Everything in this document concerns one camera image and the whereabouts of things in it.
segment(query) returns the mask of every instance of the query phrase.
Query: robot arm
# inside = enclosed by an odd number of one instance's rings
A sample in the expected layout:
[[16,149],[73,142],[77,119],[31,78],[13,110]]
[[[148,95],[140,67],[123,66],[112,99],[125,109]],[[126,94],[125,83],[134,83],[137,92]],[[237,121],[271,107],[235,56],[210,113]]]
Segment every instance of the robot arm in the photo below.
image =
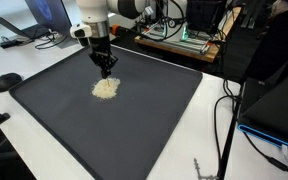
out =
[[145,0],[76,0],[80,8],[80,24],[71,27],[71,36],[77,38],[82,46],[91,45],[91,59],[101,68],[106,79],[117,58],[111,53],[110,26],[108,10],[126,18],[134,19],[145,9]]

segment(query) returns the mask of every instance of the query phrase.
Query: black mouse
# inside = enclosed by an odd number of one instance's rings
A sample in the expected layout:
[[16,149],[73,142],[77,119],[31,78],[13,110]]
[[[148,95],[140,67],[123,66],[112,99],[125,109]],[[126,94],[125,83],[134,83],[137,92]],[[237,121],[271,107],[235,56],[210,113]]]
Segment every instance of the black mouse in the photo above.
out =
[[0,77],[0,92],[11,89],[14,85],[22,82],[22,77],[16,73],[4,74]]

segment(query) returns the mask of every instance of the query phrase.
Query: desk surface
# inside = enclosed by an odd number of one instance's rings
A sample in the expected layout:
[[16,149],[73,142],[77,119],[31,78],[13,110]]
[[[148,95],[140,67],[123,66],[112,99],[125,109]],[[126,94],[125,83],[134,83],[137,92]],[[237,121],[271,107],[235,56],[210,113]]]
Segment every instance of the desk surface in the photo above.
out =
[[[231,29],[232,29],[232,27],[233,27],[238,15],[240,14],[240,12],[241,12],[241,8],[240,7],[234,8],[233,9],[233,14],[227,18],[227,20],[226,20],[226,22],[224,24],[224,27],[223,27],[223,32],[226,35],[230,33],[230,31],[231,31]],[[193,53],[193,52],[190,52],[190,51],[185,51],[183,49],[174,48],[174,47],[167,46],[165,44],[157,43],[157,42],[154,42],[154,41],[141,39],[139,36],[137,36],[135,38],[135,42],[138,43],[138,44],[145,45],[145,46],[151,46],[151,47],[154,47],[154,48],[157,48],[157,49],[170,51],[170,52],[173,52],[173,53],[177,53],[177,54],[180,54],[180,55],[188,56],[188,57],[191,57],[191,58],[195,58],[195,59],[199,59],[199,60],[207,61],[207,62],[214,62],[217,54],[219,53],[219,49],[215,45],[212,45],[210,47],[210,49],[206,52],[205,55],[201,55],[198,52]]]
[[[79,45],[74,45],[64,50],[53,48],[38,51],[34,49],[34,43],[0,49],[0,75],[16,72],[26,79],[79,49]],[[222,83],[222,79],[204,74],[200,86],[148,179],[196,180],[194,158],[200,164],[203,175],[216,174],[217,156],[212,112],[216,100],[224,95]],[[240,86],[232,82],[229,85],[233,93],[237,94]],[[0,112],[11,115],[0,128],[37,179],[93,179],[9,93],[0,93]],[[223,149],[232,117],[231,101],[223,100],[217,112],[219,141]]]

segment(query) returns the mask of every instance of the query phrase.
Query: laptop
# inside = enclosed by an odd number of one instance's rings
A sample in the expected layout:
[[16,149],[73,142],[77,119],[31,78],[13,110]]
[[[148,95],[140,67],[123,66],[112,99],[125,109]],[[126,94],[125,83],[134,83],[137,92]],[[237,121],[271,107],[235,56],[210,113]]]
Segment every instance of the laptop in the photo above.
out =
[[29,39],[37,39],[42,36],[50,34],[48,28],[39,24],[20,30],[2,17],[0,17],[0,24],[6,27],[7,29],[11,30],[15,34],[27,37]]
[[288,77],[240,114],[238,129],[278,147],[288,146]]

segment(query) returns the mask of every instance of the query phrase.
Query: black tray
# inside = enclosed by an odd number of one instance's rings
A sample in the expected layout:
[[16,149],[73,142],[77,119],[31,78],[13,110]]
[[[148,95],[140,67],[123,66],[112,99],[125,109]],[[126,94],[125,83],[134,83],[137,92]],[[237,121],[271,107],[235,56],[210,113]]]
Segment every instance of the black tray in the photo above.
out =
[[10,94],[94,178],[145,179],[202,74],[112,47],[119,58],[112,76],[121,84],[115,98],[100,100],[90,94],[101,78],[89,52],[76,52],[26,79]]

